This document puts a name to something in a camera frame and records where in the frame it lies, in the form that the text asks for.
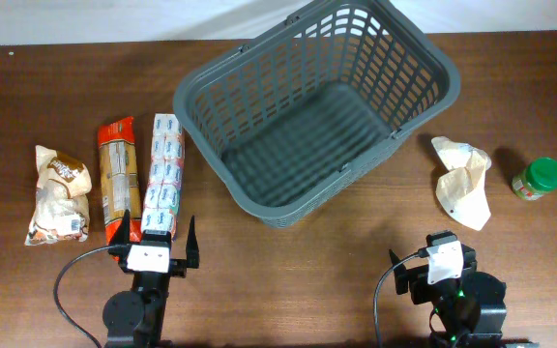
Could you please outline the orange pasta package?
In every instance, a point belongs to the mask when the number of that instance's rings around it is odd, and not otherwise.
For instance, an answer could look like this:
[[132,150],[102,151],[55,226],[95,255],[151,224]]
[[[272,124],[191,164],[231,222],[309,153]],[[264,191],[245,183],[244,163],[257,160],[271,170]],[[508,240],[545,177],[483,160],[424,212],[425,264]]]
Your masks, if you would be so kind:
[[98,130],[103,220],[108,245],[125,212],[130,213],[130,241],[139,242],[142,237],[142,205],[132,125],[133,117],[127,117]]

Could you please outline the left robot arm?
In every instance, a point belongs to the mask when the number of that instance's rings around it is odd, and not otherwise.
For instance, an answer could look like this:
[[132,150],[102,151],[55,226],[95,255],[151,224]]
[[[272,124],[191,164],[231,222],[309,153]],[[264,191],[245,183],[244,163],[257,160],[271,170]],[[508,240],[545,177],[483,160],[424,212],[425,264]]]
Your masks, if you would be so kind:
[[108,253],[125,274],[132,275],[132,287],[113,295],[104,305],[106,348],[161,347],[161,331],[173,277],[184,278],[189,268],[199,267],[198,244],[187,241],[186,257],[170,256],[171,234],[147,230],[139,242],[130,239],[132,222],[125,211],[108,243]]

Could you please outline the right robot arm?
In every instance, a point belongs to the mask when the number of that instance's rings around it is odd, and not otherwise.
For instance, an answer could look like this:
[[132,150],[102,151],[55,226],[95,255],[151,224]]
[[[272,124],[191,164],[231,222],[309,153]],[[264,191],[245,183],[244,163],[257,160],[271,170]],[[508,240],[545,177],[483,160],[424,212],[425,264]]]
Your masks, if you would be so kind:
[[501,282],[480,273],[428,284],[367,219],[307,220],[290,229],[193,222],[200,268],[187,324],[192,347],[499,347],[483,322],[503,312]]

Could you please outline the white blue tissue pack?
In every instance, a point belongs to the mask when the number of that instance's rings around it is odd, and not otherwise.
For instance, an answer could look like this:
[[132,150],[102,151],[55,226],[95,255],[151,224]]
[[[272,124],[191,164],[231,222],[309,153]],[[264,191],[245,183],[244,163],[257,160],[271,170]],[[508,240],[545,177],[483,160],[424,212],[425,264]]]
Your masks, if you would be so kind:
[[166,231],[175,238],[185,159],[183,128],[174,114],[156,114],[151,143],[149,184],[143,201],[141,231]]

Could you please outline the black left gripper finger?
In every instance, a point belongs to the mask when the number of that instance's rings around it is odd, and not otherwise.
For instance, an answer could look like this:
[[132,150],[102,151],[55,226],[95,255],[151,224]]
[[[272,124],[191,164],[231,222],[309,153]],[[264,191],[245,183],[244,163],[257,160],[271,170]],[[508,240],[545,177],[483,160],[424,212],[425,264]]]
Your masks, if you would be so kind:
[[191,217],[186,243],[187,267],[198,269],[200,266],[200,250],[195,234],[195,217]]
[[119,226],[115,230],[112,238],[110,239],[110,244],[115,245],[127,245],[130,242],[130,211],[126,210],[120,221]]

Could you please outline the brown white snack bag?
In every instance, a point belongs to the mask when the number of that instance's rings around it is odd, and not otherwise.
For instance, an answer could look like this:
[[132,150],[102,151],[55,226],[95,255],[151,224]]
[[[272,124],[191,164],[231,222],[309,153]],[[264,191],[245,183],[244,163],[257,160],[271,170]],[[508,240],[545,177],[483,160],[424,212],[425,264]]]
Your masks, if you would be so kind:
[[45,146],[37,145],[35,151],[36,205],[24,244],[84,242],[90,224],[87,194],[92,189],[88,168],[79,159]]

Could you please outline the grey plastic basket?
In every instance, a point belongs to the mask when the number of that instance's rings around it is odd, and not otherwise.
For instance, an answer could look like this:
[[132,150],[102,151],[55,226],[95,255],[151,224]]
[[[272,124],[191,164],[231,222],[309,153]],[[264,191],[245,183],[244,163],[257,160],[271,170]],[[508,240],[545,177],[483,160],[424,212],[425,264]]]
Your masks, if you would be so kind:
[[388,1],[313,1],[188,74],[173,110],[235,202],[288,227],[392,156],[460,92]]

